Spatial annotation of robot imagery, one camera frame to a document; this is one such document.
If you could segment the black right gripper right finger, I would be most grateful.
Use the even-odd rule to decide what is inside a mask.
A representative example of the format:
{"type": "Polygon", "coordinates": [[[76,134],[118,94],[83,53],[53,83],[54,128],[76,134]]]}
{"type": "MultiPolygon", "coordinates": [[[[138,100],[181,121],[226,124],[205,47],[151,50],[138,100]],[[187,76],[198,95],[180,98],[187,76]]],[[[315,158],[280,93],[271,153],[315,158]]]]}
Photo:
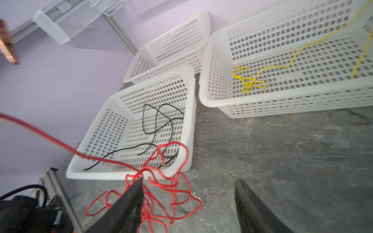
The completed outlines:
{"type": "Polygon", "coordinates": [[[291,233],[242,179],[235,181],[235,203],[242,233],[291,233]]]}

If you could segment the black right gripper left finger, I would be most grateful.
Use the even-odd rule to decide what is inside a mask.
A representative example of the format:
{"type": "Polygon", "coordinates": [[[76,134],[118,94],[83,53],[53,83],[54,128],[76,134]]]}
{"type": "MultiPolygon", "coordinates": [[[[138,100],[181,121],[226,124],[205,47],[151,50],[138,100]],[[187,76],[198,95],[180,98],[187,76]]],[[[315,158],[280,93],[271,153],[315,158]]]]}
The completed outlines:
{"type": "Polygon", "coordinates": [[[142,179],[138,179],[87,232],[136,233],[141,222],[143,199],[142,179]]]}

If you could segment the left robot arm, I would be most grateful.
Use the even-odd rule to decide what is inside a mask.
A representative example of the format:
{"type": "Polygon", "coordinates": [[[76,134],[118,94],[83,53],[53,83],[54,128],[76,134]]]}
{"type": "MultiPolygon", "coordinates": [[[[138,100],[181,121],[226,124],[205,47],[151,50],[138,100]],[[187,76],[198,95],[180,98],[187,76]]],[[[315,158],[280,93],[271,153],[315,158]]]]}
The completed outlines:
{"type": "Polygon", "coordinates": [[[74,233],[74,226],[61,198],[54,196],[50,201],[47,189],[39,184],[26,185],[1,196],[2,233],[74,233]],[[43,192],[39,197],[18,195],[27,189],[43,192]]]}

